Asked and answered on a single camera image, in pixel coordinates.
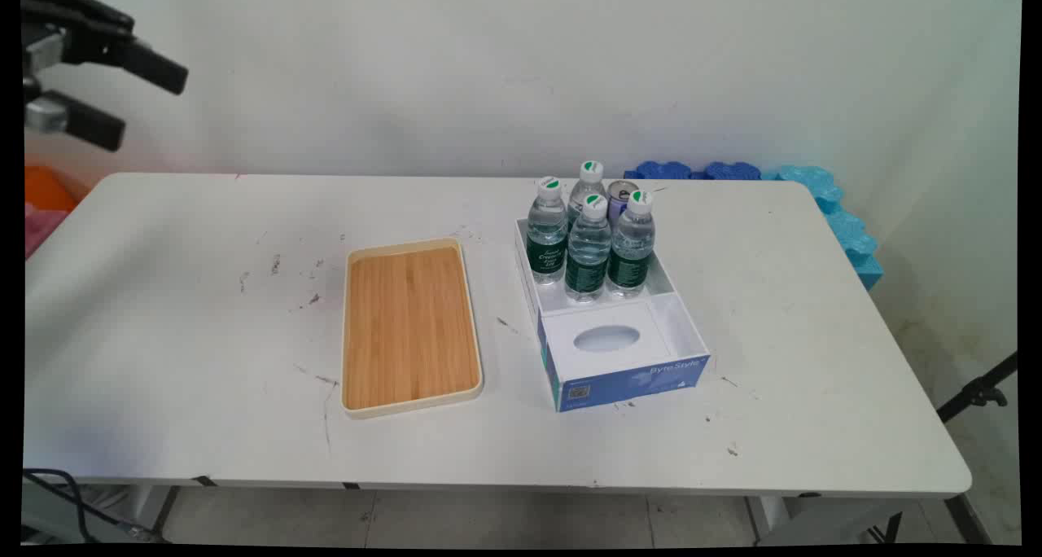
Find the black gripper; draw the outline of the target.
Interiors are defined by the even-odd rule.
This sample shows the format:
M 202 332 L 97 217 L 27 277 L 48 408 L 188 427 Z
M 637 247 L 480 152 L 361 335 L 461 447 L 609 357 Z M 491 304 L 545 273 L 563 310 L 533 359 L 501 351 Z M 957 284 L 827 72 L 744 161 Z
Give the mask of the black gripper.
M 36 74 L 56 64 L 123 68 L 171 94 L 187 86 L 187 67 L 134 34 L 135 20 L 99 0 L 23 0 L 24 124 L 38 133 L 66 134 L 110 152 L 122 146 L 125 122 L 68 94 L 41 93 Z

